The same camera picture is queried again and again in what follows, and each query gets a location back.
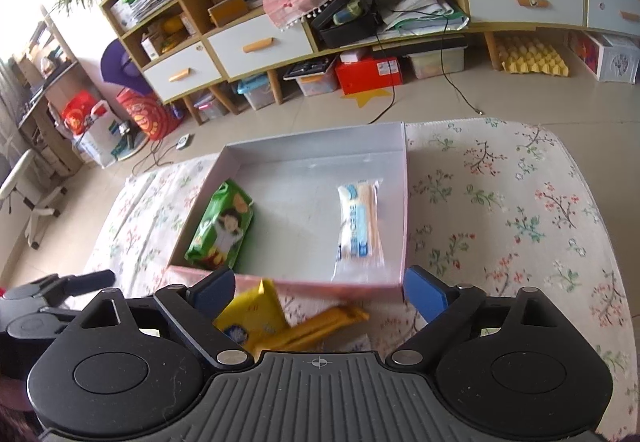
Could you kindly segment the yellow cracker packet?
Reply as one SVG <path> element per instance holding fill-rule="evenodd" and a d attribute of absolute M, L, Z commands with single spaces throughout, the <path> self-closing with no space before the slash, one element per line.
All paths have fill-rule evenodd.
<path fill-rule="evenodd" d="M 254 356 L 265 339 L 290 327 L 270 280 L 261 280 L 257 286 L 236 295 L 213 324 Z"/>

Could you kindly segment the green snack packet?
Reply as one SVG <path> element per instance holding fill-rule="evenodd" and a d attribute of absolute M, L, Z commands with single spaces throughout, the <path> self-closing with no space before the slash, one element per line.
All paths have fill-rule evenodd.
<path fill-rule="evenodd" d="M 250 195 L 227 179 L 210 198 L 184 260 L 210 271 L 232 269 L 253 217 Z"/>

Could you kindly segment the white blue bread packet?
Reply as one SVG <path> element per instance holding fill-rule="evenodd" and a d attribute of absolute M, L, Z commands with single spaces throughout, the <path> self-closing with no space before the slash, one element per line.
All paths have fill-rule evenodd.
<path fill-rule="evenodd" d="M 384 268 L 378 220 L 381 180 L 359 180 L 339 185 L 340 226 L 332 275 L 333 282 L 377 282 Z"/>

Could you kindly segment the gold foil snack bar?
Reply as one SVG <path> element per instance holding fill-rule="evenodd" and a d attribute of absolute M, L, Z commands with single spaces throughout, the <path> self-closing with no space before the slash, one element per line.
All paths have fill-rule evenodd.
<path fill-rule="evenodd" d="M 367 322 L 370 314 L 353 305 L 335 306 L 256 344 L 254 355 L 266 351 L 304 352 L 350 325 Z"/>

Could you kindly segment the floral tablecloth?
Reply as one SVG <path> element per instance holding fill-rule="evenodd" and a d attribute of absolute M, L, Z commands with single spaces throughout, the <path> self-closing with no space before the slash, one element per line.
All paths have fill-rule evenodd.
<path fill-rule="evenodd" d="M 512 296 L 540 287 L 608 366 L 610 440 L 636 430 L 637 349 L 624 283 L 588 184 L 549 130 L 495 118 L 410 124 L 409 259 L 449 283 Z M 213 155 L 130 178 L 116 197 L 89 265 L 125 291 L 151 292 Z"/>

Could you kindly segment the pink cardboard box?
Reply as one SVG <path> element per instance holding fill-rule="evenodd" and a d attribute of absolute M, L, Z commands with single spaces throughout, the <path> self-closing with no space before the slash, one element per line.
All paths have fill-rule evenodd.
<path fill-rule="evenodd" d="M 254 201 L 254 218 L 233 268 L 236 286 L 261 279 L 278 291 L 326 299 L 397 301 L 406 267 L 407 136 L 404 124 L 315 130 L 226 145 L 186 217 L 168 266 L 183 274 L 210 197 L 231 179 Z M 335 275 L 343 184 L 376 181 L 382 267 Z"/>

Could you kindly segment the red lantern bag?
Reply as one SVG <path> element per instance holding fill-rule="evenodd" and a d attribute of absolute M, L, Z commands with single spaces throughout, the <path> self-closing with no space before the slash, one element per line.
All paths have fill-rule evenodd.
<path fill-rule="evenodd" d="M 181 124 L 167 106 L 163 106 L 154 92 L 141 95 L 130 88 L 119 91 L 118 103 L 150 140 L 162 140 Z"/>

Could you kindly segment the red shoe box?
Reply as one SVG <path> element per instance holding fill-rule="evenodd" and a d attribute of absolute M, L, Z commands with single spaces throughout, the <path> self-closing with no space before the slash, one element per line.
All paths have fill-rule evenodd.
<path fill-rule="evenodd" d="M 355 63 L 340 63 L 335 74 L 345 95 L 404 84 L 398 60 L 395 57 L 363 58 Z"/>

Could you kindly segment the purple hat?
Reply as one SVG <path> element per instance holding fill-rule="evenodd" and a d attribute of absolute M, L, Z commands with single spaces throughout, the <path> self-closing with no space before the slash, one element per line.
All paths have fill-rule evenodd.
<path fill-rule="evenodd" d="M 105 48 L 100 62 L 100 71 L 105 83 L 128 88 L 142 96 L 152 92 L 151 86 L 118 39 L 113 40 Z"/>

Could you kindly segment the wooden tv cabinet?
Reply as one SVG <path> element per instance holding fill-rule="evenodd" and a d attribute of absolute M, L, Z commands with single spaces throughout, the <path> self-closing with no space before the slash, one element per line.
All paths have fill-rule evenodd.
<path fill-rule="evenodd" d="M 639 0 L 104 0 L 102 11 L 160 101 L 367 45 L 384 57 L 426 37 L 537 28 L 639 34 Z"/>

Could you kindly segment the yellow egg tray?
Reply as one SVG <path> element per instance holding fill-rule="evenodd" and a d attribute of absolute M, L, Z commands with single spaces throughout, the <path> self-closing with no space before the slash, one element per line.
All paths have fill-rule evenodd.
<path fill-rule="evenodd" d="M 509 74 L 569 77 L 570 68 L 556 49 L 539 38 L 506 35 L 496 39 L 500 64 Z"/>

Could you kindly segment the white decorated box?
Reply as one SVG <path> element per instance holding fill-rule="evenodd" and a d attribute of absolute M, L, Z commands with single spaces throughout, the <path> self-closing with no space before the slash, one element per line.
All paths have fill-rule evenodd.
<path fill-rule="evenodd" d="M 570 31 L 566 46 L 602 83 L 634 85 L 639 73 L 639 46 L 630 38 L 612 34 Z"/>

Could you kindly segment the black storage basket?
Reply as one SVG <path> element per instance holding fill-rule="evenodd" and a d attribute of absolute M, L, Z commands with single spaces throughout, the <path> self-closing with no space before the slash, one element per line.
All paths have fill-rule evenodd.
<path fill-rule="evenodd" d="M 324 46 L 338 48 L 374 36 L 382 24 L 374 0 L 331 0 L 310 26 Z"/>

